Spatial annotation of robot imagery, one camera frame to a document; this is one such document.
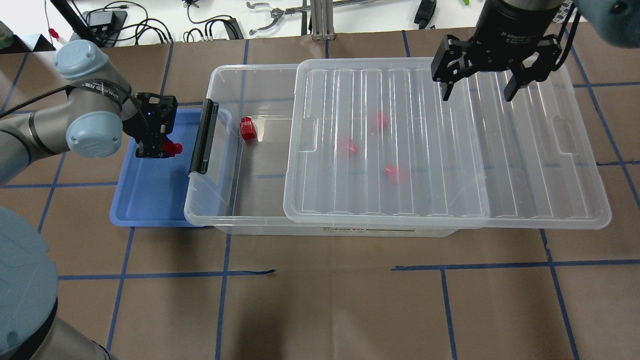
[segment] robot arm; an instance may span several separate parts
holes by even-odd
[[[182,152],[167,138],[177,111],[174,96],[134,94],[109,58],[86,40],[70,42],[54,59],[70,81],[68,101],[0,119],[0,186],[32,162],[74,151],[105,157],[122,144],[122,132],[138,142],[137,157],[168,158]]]
[[[531,81],[546,80],[568,55],[580,13],[609,43],[640,47],[640,0],[574,0],[580,12],[563,53],[562,31],[545,36],[562,3],[563,0],[486,0],[474,36],[461,41],[447,35],[438,48],[431,74],[433,81],[440,83],[442,99],[448,100],[455,82],[479,71],[511,71],[504,89],[507,101]],[[534,63],[526,67],[523,62],[536,53]]]

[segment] red object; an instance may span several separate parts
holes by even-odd
[[[358,146],[353,143],[353,139],[349,139],[349,153],[355,155],[358,153]]]
[[[378,113],[378,129],[380,131],[383,131],[389,125],[389,122],[391,120],[382,111]]]
[[[396,185],[400,185],[400,183],[402,183],[404,179],[406,179],[407,175],[404,169],[391,164],[388,164],[385,167],[385,174],[387,175],[389,180],[391,180],[391,182]]]
[[[245,141],[258,137],[250,117],[245,116],[240,120],[240,134]]]
[[[162,143],[162,151],[169,154],[169,157],[172,158],[182,153],[182,145],[167,139]]]

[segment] blue tape line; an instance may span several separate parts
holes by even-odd
[[[220,307],[218,308],[218,331],[216,333],[216,360],[220,360],[220,349],[222,348],[222,323],[225,317],[225,299],[227,297],[227,279],[229,271],[229,253],[231,252],[231,234],[227,234],[227,247],[225,248],[225,266],[222,276],[222,287],[220,289]]]
[[[584,70],[584,67],[582,66],[582,62],[580,61],[580,58],[578,58],[578,53],[576,53],[575,48],[571,48],[571,52],[573,53],[573,57],[575,58],[575,62],[578,65],[578,69],[580,69],[580,73],[582,74],[582,77],[584,78],[584,83],[587,86],[587,89],[589,90],[589,95],[591,96],[591,100],[593,101],[593,105],[596,108],[596,111],[598,112],[598,116],[600,117],[600,121],[602,123],[602,126],[604,127],[605,132],[607,133],[607,136],[609,137],[609,141],[611,142],[611,146],[613,146],[613,151],[616,153],[616,157],[618,157],[618,161],[620,162],[620,166],[622,167],[622,172],[625,173],[625,177],[627,178],[627,183],[629,184],[629,188],[631,189],[631,193],[634,196],[634,199],[636,200],[636,205],[638,208],[640,208],[640,197],[638,196],[638,192],[636,191],[636,186],[634,185],[633,180],[631,179],[631,175],[629,174],[629,170],[627,169],[627,166],[624,163],[624,159],[622,158],[622,153],[620,152],[620,150],[618,149],[618,145],[616,144],[616,141],[613,138],[613,134],[611,133],[611,130],[609,129],[609,126],[607,125],[607,120],[604,117],[604,114],[602,113],[602,109],[600,108],[600,104],[598,104],[598,99],[596,98],[596,94],[593,91],[593,87],[591,86],[591,83],[589,82],[589,78],[587,77],[587,72]]]
[[[105,183],[70,183],[70,184],[56,184],[57,188],[86,188],[93,186],[116,186],[117,181],[108,181]],[[5,185],[5,189],[38,189],[38,188],[50,188],[53,184],[16,184]]]
[[[202,101],[178,102],[178,106],[193,106],[193,105],[202,105]]]
[[[56,176],[53,178],[53,184],[51,184],[51,190],[49,190],[49,196],[47,198],[47,202],[44,206],[44,210],[42,211],[42,217],[40,218],[40,223],[38,224],[38,232],[42,232],[42,226],[44,226],[44,220],[47,218],[47,213],[49,212],[49,206],[51,205],[51,199],[53,199],[53,192],[56,190],[56,184],[58,184],[58,178],[60,178],[60,172],[62,171],[62,165],[65,163],[65,158],[67,157],[67,153],[63,153],[60,157],[60,162],[58,163],[58,169],[56,170]]]
[[[120,281],[118,282],[118,292],[116,293],[116,302],[113,306],[113,315],[111,316],[111,325],[109,326],[109,337],[107,338],[107,350],[111,350],[113,342],[113,332],[116,329],[116,320],[118,319],[118,310],[120,309],[120,299],[122,298],[122,286],[124,285],[125,274],[127,273],[127,265],[129,264],[129,254],[131,253],[131,244],[133,243],[133,234],[136,228],[132,227],[129,231],[129,239],[127,240],[127,250],[124,252],[124,260],[122,261],[122,270],[120,271]]]
[[[119,279],[120,274],[111,274],[111,275],[59,275],[58,280],[60,281],[69,281],[69,280],[115,280]]]
[[[167,56],[166,66],[164,67],[164,76],[162,78],[162,86],[160,87],[160,95],[164,95],[164,87],[166,86],[166,78],[169,76],[169,66],[171,65],[172,56],[173,56],[173,43],[169,45],[169,56]]]
[[[573,353],[573,360],[580,360],[580,355],[578,354],[578,347],[575,344],[575,339],[573,338],[573,331],[571,329],[571,323],[569,322],[569,315],[567,314],[566,307],[564,306],[564,297],[562,296],[562,290],[560,290],[560,282],[558,281],[558,275],[556,273],[556,267],[554,265],[554,258],[551,255],[551,250],[549,249],[548,241],[547,241],[547,234],[544,229],[540,229],[540,236],[542,237],[542,244],[544,245],[545,252],[547,253],[549,270],[551,270],[551,278],[554,281],[554,288],[556,289],[558,304],[560,305],[560,312],[562,313],[562,319],[564,321],[564,328],[566,329],[566,334],[569,338],[569,345],[571,346],[571,352]]]
[[[447,276],[444,269],[440,269],[440,279],[442,281],[442,295],[444,296],[444,311],[447,315],[447,327],[449,328],[449,343],[451,344],[451,357],[458,360],[456,350],[456,337],[453,333],[453,319],[451,318],[451,305],[449,304],[449,289],[447,288]]]
[[[406,39],[406,31],[402,30],[402,39],[404,40],[404,51],[406,52],[406,57],[411,57],[411,51],[409,51],[409,41]]]
[[[242,64],[246,65],[248,60],[249,60],[249,39],[244,41],[244,56],[243,56]]]
[[[20,74],[22,74],[22,70],[24,69],[24,64],[27,62],[28,56],[29,56],[29,53],[25,53],[24,57],[22,57],[22,62],[20,63],[18,72],[15,74],[15,78],[13,79],[13,83],[11,84],[11,88],[9,88],[9,92],[6,94],[6,99],[4,100],[4,104],[2,104],[0,113],[4,113],[4,111],[6,110],[6,107],[9,105],[9,99],[11,99],[11,95],[13,95],[13,91],[15,90],[15,85],[18,83],[18,79],[20,78]]]
[[[5,189],[37,189],[37,188],[50,188],[51,184],[17,184],[17,185],[5,185]]]
[[[222,271],[210,272],[167,272],[156,274],[127,274],[125,279],[171,279],[176,277],[220,277]]]
[[[554,266],[640,265],[640,259],[554,261]]]
[[[640,81],[633,81],[630,83],[601,83],[601,84],[591,84],[591,87],[593,88],[602,88],[602,87],[610,87],[610,86],[636,86],[636,85],[640,85]],[[587,84],[579,84],[579,85],[574,85],[574,88],[587,88],[589,87],[589,85]]]
[[[255,276],[255,275],[269,275],[275,273],[276,269],[266,270],[266,271],[247,271],[247,270],[236,270],[236,271],[228,271],[227,275],[229,276]]]
[[[72,184],[57,184],[58,188],[89,188],[94,186],[116,186],[118,181],[106,181],[104,183],[72,183]]]
[[[265,271],[249,271],[249,270],[236,270],[227,272],[228,276],[256,276],[256,275],[269,275],[276,272],[276,269]],[[206,272],[158,272],[149,274],[125,274],[124,279],[173,279],[182,277],[222,277],[224,271],[206,271]],[[101,275],[60,275],[58,280],[61,281],[73,281],[73,280],[116,280],[120,279],[120,274],[101,274]]]
[[[630,160],[630,161],[613,161],[610,163],[596,163],[596,165],[598,165],[599,167],[610,167],[610,166],[622,166],[622,164],[625,165],[640,165],[640,161],[639,160]]]
[[[505,268],[541,268],[548,263],[487,263],[487,264],[452,264],[452,265],[412,265],[396,266],[391,271],[424,271],[424,270],[471,270],[471,269],[505,269]]]

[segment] black power adapter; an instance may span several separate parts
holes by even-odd
[[[435,10],[436,0],[422,0],[420,6],[418,6],[418,12],[415,14],[413,23],[418,24],[419,29],[426,28]]]

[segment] black cable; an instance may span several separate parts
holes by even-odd
[[[192,24],[203,24],[203,23],[205,23],[205,22],[207,22],[207,21],[210,21],[210,20],[216,19],[216,18],[218,18],[218,17],[222,17],[222,16],[227,16],[227,17],[229,17],[229,19],[233,19],[233,16],[231,16],[231,15],[216,15],[216,16],[214,16],[214,17],[210,17],[210,18],[208,18],[207,20],[203,20],[203,21],[194,21],[194,20],[191,18],[191,15],[189,14],[189,9],[191,8],[191,5],[193,5],[193,4],[189,4],[189,6],[187,6],[187,18],[189,19],[189,21],[191,21],[191,23],[192,23]]]
[[[205,24],[205,33],[207,30],[207,26],[209,27],[209,34],[210,36],[213,37],[213,24],[215,24],[216,22],[221,21],[224,25],[225,28],[228,28],[229,30],[231,30],[231,32],[234,34],[234,38],[239,39],[240,36],[238,36],[238,33],[236,31],[236,29],[234,29],[233,25],[231,25],[231,22],[229,22],[228,20],[224,20],[224,19],[213,19],[210,20],[209,22],[207,22],[207,24]]]
[[[142,37],[142,34],[146,33],[149,30],[153,30],[156,32],[156,35],[158,36],[158,38],[160,39],[160,44],[164,44],[164,39],[162,38],[161,35],[161,30],[158,28],[154,28],[153,26],[146,28],[142,31],[140,31],[139,33],[136,32],[136,42],[134,43],[134,45],[139,45],[138,41],[140,41],[140,38]]]
[[[48,0],[44,0],[44,17],[47,18],[47,34],[49,34],[49,41],[51,41],[51,45],[53,45],[53,37],[51,37],[51,32],[49,32],[51,25],[49,24],[49,14],[47,13],[47,1]]]
[[[82,16],[82,12],[80,11],[80,9],[78,8],[78,5],[76,5],[76,0],[71,0],[71,3],[74,5],[74,8],[76,8],[76,11],[78,12],[78,16],[80,16],[80,19],[82,19],[82,22],[84,23],[84,25],[87,25],[87,27],[89,26],[89,22],[87,19],[85,19]]]
[[[117,4],[117,3],[126,3],[126,4],[132,4],[133,6],[137,6],[138,8],[141,8],[142,10],[145,11],[145,18],[148,19],[149,18],[149,12],[147,11],[147,8],[145,8],[144,6],[138,4],[138,3],[134,3],[133,1],[126,1],[126,0],[121,0],[121,1],[112,1],[110,3],[108,3],[107,5],[105,5],[103,7],[103,9],[105,9],[107,6],[111,6],[113,4]]]
[[[193,42],[196,42],[196,38],[190,31],[185,31],[184,34],[182,34],[182,41],[189,42],[189,37],[193,39]]]
[[[575,12],[575,17],[573,18],[573,25],[571,26],[571,31],[566,38],[566,44],[564,45],[564,52],[562,53],[562,57],[554,67],[554,71],[560,69],[564,61],[569,56],[569,52],[571,51],[571,46],[573,45],[573,38],[575,38],[575,33],[578,31],[578,24],[580,23],[580,12]]]
[[[81,15],[81,17],[88,24],[89,20],[91,20],[91,14],[93,14],[95,12],[105,12],[106,10],[110,10],[110,9],[127,9],[127,8],[129,8],[129,5],[109,6],[109,7],[105,7],[105,8],[101,8],[101,9],[93,9],[90,12],[87,12],[86,15]]]
[[[571,15],[573,15],[574,9],[575,9],[575,3],[571,3],[571,6],[569,6],[569,10],[567,11],[566,17],[562,21],[562,27],[560,27],[560,32],[558,33],[558,42],[562,40],[564,31],[566,30],[566,26],[569,24],[569,20],[571,18]]]
[[[185,32],[184,32],[184,34],[182,34],[182,40],[183,40],[184,42],[189,42],[189,36],[191,36],[191,38],[193,39],[193,42],[195,42],[195,41],[196,41],[196,38],[195,38],[195,37],[193,36],[193,34],[192,34],[192,32],[193,32],[193,31],[197,31],[197,32],[200,34],[200,38],[203,38],[203,37],[204,37],[204,35],[202,34],[202,31],[200,31],[200,29],[198,29],[198,28],[193,28],[193,29],[191,29],[191,30],[189,30],[189,31],[185,31]]]
[[[133,35],[133,36],[128,37],[128,38],[117,39],[117,40],[109,40],[109,37],[111,37],[112,35],[117,34],[117,33],[118,33],[118,32],[120,32],[121,30],[129,29],[129,28],[133,28],[134,26],[146,26],[146,27],[149,27],[149,28],[153,28],[153,26],[151,26],[151,25],[140,24],[140,23],[138,23],[138,24],[133,24],[133,25],[127,25],[127,26],[123,26],[122,28],[120,28],[120,29],[118,29],[118,30],[114,30],[114,31],[112,31],[112,32],[110,32],[110,33],[108,33],[108,34],[106,34],[106,35],[103,35],[103,36],[102,36],[102,39],[103,39],[104,41],[107,41],[107,40],[108,40],[108,41],[114,41],[114,42],[133,39],[133,38],[135,38],[135,37],[136,37],[136,35]]]
[[[143,21],[141,21],[141,22],[145,22],[145,24],[146,24],[146,23],[147,23],[147,22],[149,22],[149,21],[157,21],[157,22],[159,22],[160,24],[162,24],[162,26],[164,26],[164,29],[166,30],[166,34],[169,36],[169,40],[171,40],[171,42],[173,42],[173,38],[171,37],[171,31],[169,31],[169,28],[167,28],[167,26],[166,26],[166,24],[165,24],[165,23],[163,23],[162,21],[160,21],[160,20],[158,20],[158,19],[155,19],[155,18],[153,18],[153,17],[150,17],[150,18],[148,18],[148,19],[145,19],[145,20],[143,20]]]
[[[42,94],[42,95],[38,95],[38,96],[36,96],[36,97],[34,97],[34,98],[32,98],[32,99],[29,99],[29,100],[27,100],[27,101],[25,101],[25,102],[21,102],[20,104],[18,104],[18,105],[16,105],[16,106],[14,106],[14,107],[12,107],[12,108],[10,108],[9,110],[5,111],[5,112],[4,112],[4,113],[2,113],[2,114],[0,114],[0,119],[1,119],[1,118],[3,118],[3,117],[5,117],[5,116],[7,116],[7,115],[9,115],[9,114],[11,114],[11,113],[13,113],[14,111],[17,111],[17,110],[22,109],[22,108],[23,108],[23,107],[25,107],[25,106],[31,105],[31,104],[33,104],[33,103],[34,103],[34,102],[36,102],[36,101],[42,100],[42,99],[44,99],[45,97],[51,96],[51,95],[53,95],[53,94],[57,94],[57,93],[59,93],[59,92],[65,91],[65,90],[70,90],[70,89],[73,89],[73,88],[74,88],[74,87],[73,87],[73,86],[71,86],[71,85],[65,85],[65,86],[63,86],[63,87],[61,87],[61,88],[57,88],[57,89],[51,90],[50,92],[46,92],[46,93],[44,93],[44,94]]]
[[[138,26],[136,26],[136,43],[135,43],[136,45],[138,45],[138,40],[140,39],[140,37],[142,37],[142,33],[146,32],[147,30],[150,30],[150,29],[154,30],[158,34],[158,36],[160,37],[160,43],[161,44],[164,44],[165,42],[169,42],[169,39],[167,39],[165,33],[161,29],[149,25],[147,23],[147,21],[148,21],[148,19],[142,20],[141,22],[138,23]],[[148,26],[148,27],[145,28],[144,30],[142,30],[142,32],[141,32],[140,29],[138,29],[139,26]]]

